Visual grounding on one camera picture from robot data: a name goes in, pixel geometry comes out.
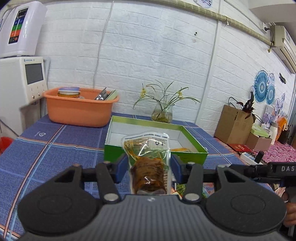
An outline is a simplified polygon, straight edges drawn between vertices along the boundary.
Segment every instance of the open box lid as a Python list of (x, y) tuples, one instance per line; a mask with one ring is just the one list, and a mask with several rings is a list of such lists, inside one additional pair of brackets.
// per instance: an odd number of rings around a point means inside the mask
[(188, 149), (187, 151), (172, 151), (172, 153), (177, 154), (184, 162), (193, 161), (203, 164), (207, 157), (207, 151), (184, 126), (113, 116), (105, 142), (105, 160), (115, 161), (116, 153), (124, 153), (121, 148), (121, 139), (124, 136), (139, 134), (145, 131), (156, 131), (168, 134), (170, 137), (169, 144), (171, 150), (178, 148)]
[(267, 131), (265, 129), (263, 129), (262, 127), (257, 126), (257, 125), (252, 126), (251, 133), (256, 135), (256, 136), (260, 136), (260, 137), (268, 137)]

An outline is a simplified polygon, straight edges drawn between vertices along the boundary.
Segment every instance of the transparent plastic bag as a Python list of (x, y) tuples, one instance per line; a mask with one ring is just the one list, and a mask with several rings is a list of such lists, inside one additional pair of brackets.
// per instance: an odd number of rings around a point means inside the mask
[(134, 194), (170, 194), (169, 136), (148, 131), (125, 136), (121, 146), (128, 155)]

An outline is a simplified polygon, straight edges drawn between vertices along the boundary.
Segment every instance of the decorative plate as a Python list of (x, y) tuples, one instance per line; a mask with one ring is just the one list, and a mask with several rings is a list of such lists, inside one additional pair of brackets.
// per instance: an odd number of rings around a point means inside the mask
[(279, 100), (279, 109), (280, 110), (282, 110), (284, 107), (285, 98), (286, 98), (286, 93), (283, 93), (281, 95), (281, 99)]
[(268, 95), (268, 75), (264, 70), (258, 72), (254, 80), (255, 100), (263, 102)]
[(212, 0), (194, 0), (194, 1), (203, 8), (209, 8), (213, 4)]
[(276, 79), (275, 79), (273, 73), (270, 73), (270, 75), (268, 76), (268, 79), (269, 79), (269, 84), (270, 85), (274, 85), (275, 84)]
[(279, 110), (279, 98), (276, 98), (276, 102), (274, 103), (274, 111), (277, 112)]
[(269, 85), (266, 103), (272, 104), (274, 102), (275, 95), (276, 95), (276, 90), (274, 88), (274, 85)]

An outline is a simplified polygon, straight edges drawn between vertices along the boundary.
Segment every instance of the wall outlet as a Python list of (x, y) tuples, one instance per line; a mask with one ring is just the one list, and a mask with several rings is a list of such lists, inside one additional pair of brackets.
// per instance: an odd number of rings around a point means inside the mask
[(267, 33), (267, 31), (266, 31), (264, 28), (269, 28), (269, 27), (267, 27), (267, 25), (266, 25), (264, 22), (262, 22), (262, 23), (260, 24), (260, 26), (261, 26), (261, 30), (262, 30), (264, 33)]

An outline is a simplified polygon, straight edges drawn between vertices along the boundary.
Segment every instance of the glass vase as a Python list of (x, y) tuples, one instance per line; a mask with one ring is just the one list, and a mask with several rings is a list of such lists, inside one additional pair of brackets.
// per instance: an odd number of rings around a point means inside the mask
[(171, 123), (173, 120), (173, 104), (165, 104), (157, 101), (151, 115), (153, 121)]

